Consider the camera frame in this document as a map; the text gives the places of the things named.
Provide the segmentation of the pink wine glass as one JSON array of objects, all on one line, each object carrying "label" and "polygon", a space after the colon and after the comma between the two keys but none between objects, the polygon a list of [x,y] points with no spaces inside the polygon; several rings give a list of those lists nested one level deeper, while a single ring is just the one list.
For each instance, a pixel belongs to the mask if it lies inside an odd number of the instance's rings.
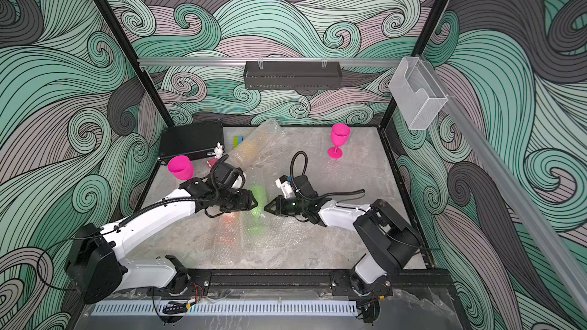
[{"label": "pink wine glass", "polygon": [[343,156],[341,147],[346,144],[351,134],[351,128],[346,124],[336,124],[331,128],[331,142],[333,146],[327,151],[332,159],[340,159]]},{"label": "pink wine glass", "polygon": [[168,171],[178,180],[187,181],[194,177],[194,166],[188,156],[180,155],[168,162]]}]

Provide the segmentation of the bubble green glass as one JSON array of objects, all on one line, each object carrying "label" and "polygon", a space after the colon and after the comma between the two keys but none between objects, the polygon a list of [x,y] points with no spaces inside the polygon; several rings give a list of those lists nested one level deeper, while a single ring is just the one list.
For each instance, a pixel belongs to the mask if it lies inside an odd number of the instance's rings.
[{"label": "bubble green glass", "polygon": [[264,174],[259,168],[246,171],[246,189],[253,193],[257,206],[240,215],[242,246],[246,251],[273,249],[280,238],[280,223],[264,207],[270,202]]}]

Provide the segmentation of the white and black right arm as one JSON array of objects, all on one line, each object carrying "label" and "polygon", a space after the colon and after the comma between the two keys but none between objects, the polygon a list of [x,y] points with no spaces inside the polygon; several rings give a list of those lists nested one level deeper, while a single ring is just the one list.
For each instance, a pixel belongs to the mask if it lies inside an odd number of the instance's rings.
[{"label": "white and black right arm", "polygon": [[302,196],[278,196],[264,207],[264,211],[355,232],[367,250],[350,270],[351,285],[360,295],[371,293],[375,283],[383,277],[397,276],[422,247],[417,231],[381,199],[371,204],[353,205],[330,197],[309,200]]}]

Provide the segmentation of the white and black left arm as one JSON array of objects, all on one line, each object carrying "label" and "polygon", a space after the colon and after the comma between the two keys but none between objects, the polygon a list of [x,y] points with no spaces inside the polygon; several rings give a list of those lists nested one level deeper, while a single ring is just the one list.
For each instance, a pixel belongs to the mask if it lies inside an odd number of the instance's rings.
[{"label": "white and black left arm", "polygon": [[66,274],[86,305],[121,290],[142,287],[181,296],[190,287],[190,274],[174,255],[133,261],[129,252],[173,223],[209,207],[230,213],[250,211],[257,205],[248,189],[218,187],[193,178],[127,218],[102,228],[90,223],[78,229],[67,256]]}]

